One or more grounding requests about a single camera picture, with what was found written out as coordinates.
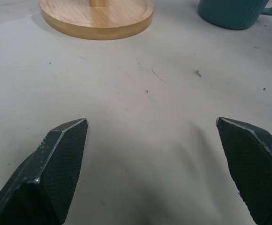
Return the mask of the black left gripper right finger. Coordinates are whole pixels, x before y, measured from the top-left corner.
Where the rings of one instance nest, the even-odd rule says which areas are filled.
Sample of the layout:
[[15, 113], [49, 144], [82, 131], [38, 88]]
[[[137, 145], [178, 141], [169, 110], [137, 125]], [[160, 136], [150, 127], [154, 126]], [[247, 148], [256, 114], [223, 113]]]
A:
[[216, 120], [228, 168], [256, 225], [272, 225], [272, 135], [238, 120]]

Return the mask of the round wooden stand base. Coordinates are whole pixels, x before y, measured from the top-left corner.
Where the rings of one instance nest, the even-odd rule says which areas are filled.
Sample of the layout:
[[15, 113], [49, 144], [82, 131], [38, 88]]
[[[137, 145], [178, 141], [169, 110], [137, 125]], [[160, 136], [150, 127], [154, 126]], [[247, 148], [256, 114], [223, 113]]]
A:
[[146, 30], [152, 0], [39, 0], [44, 20], [66, 35], [90, 40], [128, 38]]

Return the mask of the teal ribbed mug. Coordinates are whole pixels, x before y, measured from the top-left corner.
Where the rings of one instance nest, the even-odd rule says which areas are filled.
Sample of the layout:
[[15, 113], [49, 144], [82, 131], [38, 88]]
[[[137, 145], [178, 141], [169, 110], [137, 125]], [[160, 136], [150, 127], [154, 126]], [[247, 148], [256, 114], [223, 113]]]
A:
[[230, 30], [250, 28], [260, 15], [272, 16], [269, 0], [200, 0], [197, 12], [205, 21]]

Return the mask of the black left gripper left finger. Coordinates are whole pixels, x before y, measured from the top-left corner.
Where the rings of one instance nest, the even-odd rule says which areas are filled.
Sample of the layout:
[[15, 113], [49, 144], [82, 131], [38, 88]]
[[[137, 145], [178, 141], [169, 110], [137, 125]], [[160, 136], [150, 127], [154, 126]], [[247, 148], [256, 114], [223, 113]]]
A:
[[0, 225], [63, 225], [78, 183], [88, 121], [50, 130], [0, 191]]

